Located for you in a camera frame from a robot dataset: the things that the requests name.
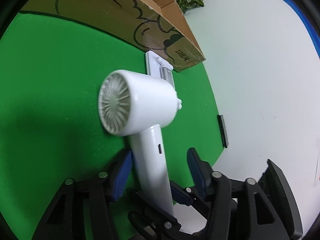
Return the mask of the large open cardboard box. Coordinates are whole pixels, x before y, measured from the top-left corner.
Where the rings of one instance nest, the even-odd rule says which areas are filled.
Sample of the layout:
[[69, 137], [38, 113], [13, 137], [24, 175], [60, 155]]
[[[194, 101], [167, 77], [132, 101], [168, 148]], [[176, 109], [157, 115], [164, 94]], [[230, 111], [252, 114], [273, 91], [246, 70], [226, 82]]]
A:
[[180, 72], [205, 60], [175, 0], [29, 0], [22, 12], [56, 16], [153, 51]]

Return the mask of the white folding phone stand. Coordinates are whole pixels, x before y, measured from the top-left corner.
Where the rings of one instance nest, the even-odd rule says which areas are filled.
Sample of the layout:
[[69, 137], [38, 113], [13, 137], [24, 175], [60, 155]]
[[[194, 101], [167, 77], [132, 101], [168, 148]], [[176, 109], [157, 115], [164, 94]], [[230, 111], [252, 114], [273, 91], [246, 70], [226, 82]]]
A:
[[146, 72], [153, 77], [161, 78], [175, 88], [173, 78], [173, 66], [165, 59], [157, 55], [153, 51], [147, 51], [145, 54]]

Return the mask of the white handheld fan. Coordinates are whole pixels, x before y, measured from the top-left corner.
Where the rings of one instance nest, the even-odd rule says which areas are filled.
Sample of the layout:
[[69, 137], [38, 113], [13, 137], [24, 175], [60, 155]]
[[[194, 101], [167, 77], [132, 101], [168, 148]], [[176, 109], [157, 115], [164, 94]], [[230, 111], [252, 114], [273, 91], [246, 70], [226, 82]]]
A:
[[182, 108], [176, 90], [167, 81], [128, 70], [111, 72], [101, 84], [98, 113], [104, 129], [129, 137], [144, 197], [173, 215], [162, 128]]

